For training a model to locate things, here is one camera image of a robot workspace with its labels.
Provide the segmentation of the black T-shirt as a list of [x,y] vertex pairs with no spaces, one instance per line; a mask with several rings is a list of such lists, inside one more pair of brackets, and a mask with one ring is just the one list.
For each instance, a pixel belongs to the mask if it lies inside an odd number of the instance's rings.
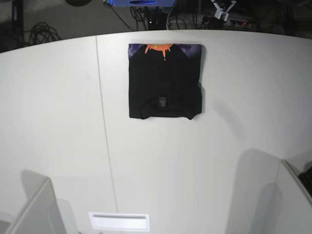
[[131,118],[201,114],[200,44],[129,44],[128,57]]

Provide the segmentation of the white power strip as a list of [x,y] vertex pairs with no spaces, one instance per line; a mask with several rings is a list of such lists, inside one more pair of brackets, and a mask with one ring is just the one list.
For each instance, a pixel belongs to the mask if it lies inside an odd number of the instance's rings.
[[170,23],[172,24],[182,24],[182,26],[187,26],[190,28],[202,28],[208,27],[218,27],[222,26],[243,26],[251,24],[253,19],[248,16],[241,16],[238,14],[230,14],[226,21],[223,19],[217,19],[214,16],[204,14],[204,13],[178,13],[178,15],[173,15],[170,18]]

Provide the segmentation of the blue box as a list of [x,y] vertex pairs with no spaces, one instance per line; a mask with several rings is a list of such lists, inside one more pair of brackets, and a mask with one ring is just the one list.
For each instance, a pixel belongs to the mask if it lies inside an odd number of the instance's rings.
[[171,7],[175,0],[107,0],[109,4],[115,7],[130,7],[130,6],[159,6]]

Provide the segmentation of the black keyboard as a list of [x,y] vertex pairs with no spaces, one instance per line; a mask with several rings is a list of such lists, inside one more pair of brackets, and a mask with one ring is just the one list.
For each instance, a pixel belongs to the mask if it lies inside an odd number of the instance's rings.
[[309,168],[306,172],[301,173],[298,177],[309,194],[312,195],[312,168]]

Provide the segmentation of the grey right bin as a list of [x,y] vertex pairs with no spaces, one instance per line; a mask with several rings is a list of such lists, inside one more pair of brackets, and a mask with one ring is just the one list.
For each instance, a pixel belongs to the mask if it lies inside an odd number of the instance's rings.
[[251,234],[310,234],[312,197],[283,160],[276,181],[264,186],[256,207]]

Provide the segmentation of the grey bin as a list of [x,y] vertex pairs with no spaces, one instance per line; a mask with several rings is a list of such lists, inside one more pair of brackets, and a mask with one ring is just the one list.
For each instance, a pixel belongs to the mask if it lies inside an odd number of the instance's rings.
[[21,172],[27,202],[16,217],[0,214],[2,234],[78,234],[72,210],[66,210],[56,199],[50,178]]
[[312,197],[283,160],[276,181],[264,186],[256,207],[251,234],[310,234]]

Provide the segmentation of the white slotted tray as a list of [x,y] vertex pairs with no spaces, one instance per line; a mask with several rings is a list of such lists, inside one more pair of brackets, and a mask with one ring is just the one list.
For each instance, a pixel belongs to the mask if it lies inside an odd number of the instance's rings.
[[92,228],[104,231],[149,232],[148,214],[113,214],[89,212]]

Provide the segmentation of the grey left bin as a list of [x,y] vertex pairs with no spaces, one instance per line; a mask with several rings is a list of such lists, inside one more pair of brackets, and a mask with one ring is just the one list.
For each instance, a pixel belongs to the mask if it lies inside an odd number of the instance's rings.
[[78,234],[72,210],[66,210],[56,199],[50,178],[21,172],[27,202],[16,217],[0,214],[2,234]]

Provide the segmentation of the black upright post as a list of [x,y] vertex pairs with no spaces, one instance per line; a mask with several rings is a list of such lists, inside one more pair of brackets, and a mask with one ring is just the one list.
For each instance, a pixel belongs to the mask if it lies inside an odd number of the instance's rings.
[[23,33],[23,0],[12,1],[12,30],[14,34]]

